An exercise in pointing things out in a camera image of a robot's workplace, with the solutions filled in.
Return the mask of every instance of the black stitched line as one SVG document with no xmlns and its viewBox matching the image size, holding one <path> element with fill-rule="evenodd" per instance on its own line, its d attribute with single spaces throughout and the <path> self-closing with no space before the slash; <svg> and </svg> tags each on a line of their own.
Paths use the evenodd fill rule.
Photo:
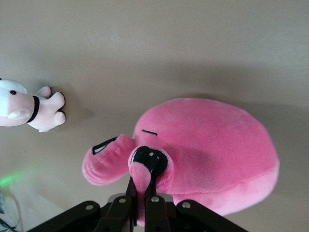
<svg viewBox="0 0 309 232">
<path fill-rule="evenodd" d="M 155 133 L 155 132 L 151 132 L 151 131 L 148 131 L 148 130 L 141 130 L 142 132 L 146 132 L 146 133 L 148 133 L 148 134 L 152 134 L 152 135 L 155 135 L 155 136 L 157 136 L 158 134 L 157 133 Z"/>
</svg>

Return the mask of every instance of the stuffed animal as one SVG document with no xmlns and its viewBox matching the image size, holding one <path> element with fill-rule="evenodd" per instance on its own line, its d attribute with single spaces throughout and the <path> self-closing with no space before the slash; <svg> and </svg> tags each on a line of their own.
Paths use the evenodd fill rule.
<svg viewBox="0 0 309 232">
<path fill-rule="evenodd" d="M 58 111 L 64 103 L 60 92 L 51 96 L 50 87 L 31 96 L 20 82 L 0 78 L 0 126 L 28 123 L 39 132 L 49 131 L 66 121 L 64 113 Z"/>
<path fill-rule="evenodd" d="M 174 203 L 192 199 L 224 216 L 252 206 L 274 189 L 279 160 L 262 124 L 242 109 L 206 99 L 175 99 L 124 134 L 88 150 L 83 174 L 108 185 L 130 173 L 138 192 L 138 223 L 151 176 Z"/>
</svg>

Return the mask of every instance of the plush ear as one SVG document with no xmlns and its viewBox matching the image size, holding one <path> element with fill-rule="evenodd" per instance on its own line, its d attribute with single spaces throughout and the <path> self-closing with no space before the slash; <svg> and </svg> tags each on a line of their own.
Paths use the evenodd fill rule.
<svg viewBox="0 0 309 232">
<path fill-rule="evenodd" d="M 30 117 L 31 114 L 32 114 L 32 112 L 31 112 L 30 108 L 24 107 L 24 108 L 20 108 L 20 109 L 17 109 L 15 111 L 9 113 L 8 119 L 20 120 L 20 119 Z"/>
<path fill-rule="evenodd" d="M 83 161 L 84 177 L 93 185 L 108 185 L 128 173 L 127 161 L 134 139 L 122 134 L 88 150 Z"/>
<path fill-rule="evenodd" d="M 27 94 L 27 90 L 26 90 L 25 86 L 18 81 L 1 79 L 0 80 L 0 87 L 5 88 L 5 89 L 9 89 L 9 90 L 15 90 L 15 91 L 18 91 L 20 93 Z"/>
</svg>

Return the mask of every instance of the beige surface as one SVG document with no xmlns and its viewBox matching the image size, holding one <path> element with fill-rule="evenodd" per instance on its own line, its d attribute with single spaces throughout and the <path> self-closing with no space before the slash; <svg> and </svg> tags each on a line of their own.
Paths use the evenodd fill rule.
<svg viewBox="0 0 309 232">
<path fill-rule="evenodd" d="M 67 100 L 47 133 L 0 128 L 2 189 L 24 231 L 126 189 L 87 183 L 85 152 L 177 97 L 240 106 L 268 129 L 281 160 L 274 192 L 228 218 L 252 232 L 304 232 L 309 220 L 309 2 L 0 1 L 0 77 Z"/>
</svg>

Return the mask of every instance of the pink octopus plush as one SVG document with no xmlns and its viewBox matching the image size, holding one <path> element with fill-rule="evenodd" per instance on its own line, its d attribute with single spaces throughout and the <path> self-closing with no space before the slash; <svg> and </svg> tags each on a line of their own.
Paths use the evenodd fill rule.
<svg viewBox="0 0 309 232">
<path fill-rule="evenodd" d="M 242 109 L 206 99 L 175 99 L 138 120 L 124 134 L 87 152 L 83 174 L 108 185 L 130 173 L 138 191 L 138 223 L 152 175 L 157 193 L 174 203 L 192 199 L 220 215 L 250 207 L 274 189 L 279 160 L 262 124 Z"/>
<path fill-rule="evenodd" d="M 51 96 L 50 87 L 31 96 L 20 82 L 0 78 L 0 126 L 28 123 L 39 132 L 49 131 L 66 121 L 64 113 L 58 111 L 64 103 L 60 92 Z"/>
</svg>

